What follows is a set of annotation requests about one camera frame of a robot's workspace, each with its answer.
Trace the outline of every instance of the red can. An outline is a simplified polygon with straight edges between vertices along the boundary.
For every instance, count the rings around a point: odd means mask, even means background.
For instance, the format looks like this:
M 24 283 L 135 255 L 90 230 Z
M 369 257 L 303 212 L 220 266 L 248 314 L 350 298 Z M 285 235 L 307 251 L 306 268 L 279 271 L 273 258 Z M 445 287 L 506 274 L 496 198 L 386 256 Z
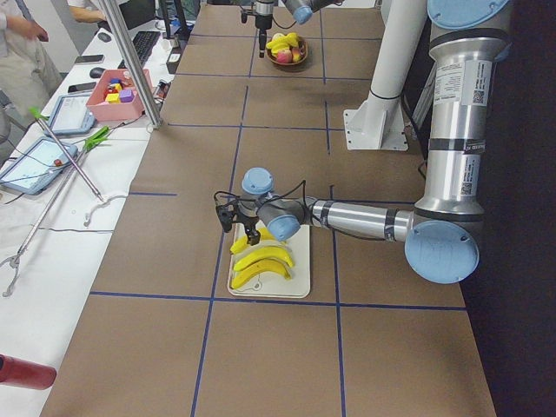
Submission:
M 54 383 L 55 378 L 56 370 L 53 367 L 0 354 L 0 384 L 46 389 Z

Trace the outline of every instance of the pink basket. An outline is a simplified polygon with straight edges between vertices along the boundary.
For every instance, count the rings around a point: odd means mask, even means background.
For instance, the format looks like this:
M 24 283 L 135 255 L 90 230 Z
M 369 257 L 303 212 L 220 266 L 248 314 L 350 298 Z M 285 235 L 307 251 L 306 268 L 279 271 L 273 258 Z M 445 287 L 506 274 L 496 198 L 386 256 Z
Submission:
M 104 122 L 107 120 L 129 120 L 136 119 L 141 116 L 145 110 L 139 95 L 135 94 L 133 100 L 129 103 L 106 103 L 104 101 L 104 91 L 110 84 L 113 78 L 124 80 L 123 73 L 129 71 L 128 69 L 106 69 L 103 75 L 98 80 L 96 87 L 93 89 L 89 100 L 87 101 L 87 108 L 95 115 L 96 120 Z M 149 70 L 144 69 L 143 73 L 147 78 L 149 88 L 152 90 L 153 86 L 150 82 Z

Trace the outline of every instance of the white table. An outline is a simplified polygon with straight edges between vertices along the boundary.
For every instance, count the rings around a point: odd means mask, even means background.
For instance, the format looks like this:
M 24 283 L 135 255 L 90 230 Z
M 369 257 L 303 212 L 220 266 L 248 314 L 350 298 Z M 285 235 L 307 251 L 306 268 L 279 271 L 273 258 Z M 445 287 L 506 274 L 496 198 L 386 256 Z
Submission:
M 153 28 L 154 23 L 146 23 L 132 30 L 130 35 Z M 169 52 L 169 43 L 161 36 L 144 67 L 149 69 L 154 86 L 160 80 L 169 82 L 173 78 L 165 65 Z M 114 69 L 122 60 L 114 37 L 104 43 L 95 36 L 83 54 L 104 54 L 105 59 L 100 65 L 74 66 L 45 106 L 44 115 L 50 114 L 57 97 L 66 94 L 70 85 L 93 81 L 89 77 L 91 68 Z M 118 123 L 98 124 L 116 126 Z M 77 142 L 100 126 L 95 126 L 87 135 L 66 136 L 63 140 Z M 40 136 L 43 132 L 33 125 L 18 148 L 26 150 Z M 103 194 L 127 194 L 149 138 L 149 119 L 144 116 L 129 126 L 116 129 L 107 142 L 88 153 L 82 163 L 83 170 Z M 60 180 L 56 179 L 39 195 L 24 195 L 8 205 L 4 204 L 18 193 L 2 189 L 0 260 L 16 254 Z M 109 206 L 98 209 L 86 228 L 84 214 L 95 202 L 96 198 L 83 179 L 74 173 L 21 258 L 14 294 L 10 298 L 0 297 L 0 353 L 56 369 L 60 367 L 125 200 L 114 200 Z M 13 275 L 14 270 L 7 265 L 0 269 L 0 292 L 10 284 Z M 0 414 L 36 417 L 49 393 L 50 389 L 37 391 L 0 385 Z

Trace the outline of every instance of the dark background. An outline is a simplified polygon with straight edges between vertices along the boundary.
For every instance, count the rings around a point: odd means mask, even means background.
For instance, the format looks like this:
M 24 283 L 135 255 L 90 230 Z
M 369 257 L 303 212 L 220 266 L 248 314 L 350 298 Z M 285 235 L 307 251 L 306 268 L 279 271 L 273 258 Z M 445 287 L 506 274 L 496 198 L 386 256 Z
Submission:
M 478 199 L 481 261 L 461 283 L 499 417 L 556 416 L 556 1 L 518 1 L 496 68 Z M 406 95 L 432 61 L 427 24 Z M 430 114 L 420 132 L 426 143 Z

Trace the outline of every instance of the keyboard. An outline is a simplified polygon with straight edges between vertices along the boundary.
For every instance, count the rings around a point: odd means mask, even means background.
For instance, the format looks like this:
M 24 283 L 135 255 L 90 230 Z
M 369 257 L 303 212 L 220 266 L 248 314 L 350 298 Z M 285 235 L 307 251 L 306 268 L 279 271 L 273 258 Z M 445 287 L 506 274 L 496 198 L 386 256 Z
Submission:
M 149 59 L 153 47 L 156 45 L 156 42 L 158 42 L 160 33 L 161 32 L 155 30 L 142 30 L 137 32 L 133 37 L 133 46 L 136 48 L 141 66 L 144 66 Z M 118 65 L 118 68 L 127 68 L 123 60 L 120 62 L 120 65 Z

